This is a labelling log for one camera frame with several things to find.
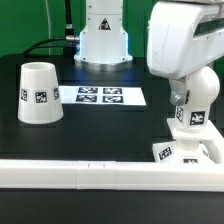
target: black tabletop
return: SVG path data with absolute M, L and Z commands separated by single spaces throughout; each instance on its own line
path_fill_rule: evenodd
M 32 61 L 55 64 L 59 85 L 140 87 L 146 106 L 63 104 L 61 120 L 25 124 L 17 118 L 20 69 Z M 8 55 L 0 77 L 0 159 L 153 162 L 152 144 L 172 140 L 169 82 L 152 76 L 142 58 L 96 72 L 61 56 Z M 210 114 L 222 134 L 223 102 L 221 90 Z M 1 223 L 222 223 L 223 205 L 215 192 L 0 189 Z

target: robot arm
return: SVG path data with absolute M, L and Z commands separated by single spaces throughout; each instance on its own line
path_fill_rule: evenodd
M 170 80 L 176 105 L 175 118 L 168 119 L 175 141 L 153 145 L 157 162 L 212 162 L 200 141 L 216 138 L 208 117 L 220 85 L 206 65 L 224 55 L 224 10 L 222 4 L 206 3 L 158 2 L 152 11 L 148 67 Z
M 158 2 L 150 20 L 150 72 L 176 80 L 224 55 L 222 6 Z

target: paper sheet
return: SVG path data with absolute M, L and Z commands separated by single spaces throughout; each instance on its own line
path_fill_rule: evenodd
M 139 87 L 59 86 L 63 104 L 119 104 L 145 106 Z

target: cable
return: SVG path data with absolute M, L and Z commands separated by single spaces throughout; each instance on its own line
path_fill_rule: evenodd
M 28 48 L 27 50 L 25 50 L 23 52 L 23 55 L 28 56 L 29 53 L 36 48 L 51 48 L 51 47 L 53 48 L 54 46 L 45 46 L 45 47 L 39 47 L 39 46 L 42 44 L 52 43 L 52 42 L 56 42 L 56 41 L 63 41 L 63 40 L 66 40 L 65 37 L 57 37 L 57 38 L 51 38 L 51 39 L 40 41 L 40 42 L 34 44 L 33 46 L 31 46 L 30 48 Z
M 72 25 L 72 13 L 70 0 L 64 0 L 65 4 L 65 35 L 74 35 L 74 28 Z
M 49 10 L 49 2 L 48 0 L 45 0 L 46 4 L 46 12 L 47 12 L 47 23 L 48 23 L 48 38 L 52 38 L 52 27 L 51 27 L 51 15 Z
M 139 12 L 139 20 L 140 20 L 140 25 L 141 25 L 141 32 L 142 32 L 142 40 L 143 40 L 143 53 L 144 53 L 144 58 L 146 60 L 146 43 L 145 43 L 145 29 L 144 29 L 144 23 L 142 20 L 142 10 L 141 10 L 141 5 L 140 5 L 140 0 L 136 0 L 137 5 L 138 5 L 138 12 Z

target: white cup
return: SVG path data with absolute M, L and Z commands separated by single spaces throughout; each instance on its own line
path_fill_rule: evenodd
M 55 66 L 33 62 L 21 68 L 19 120 L 30 124 L 46 124 L 63 117 Z

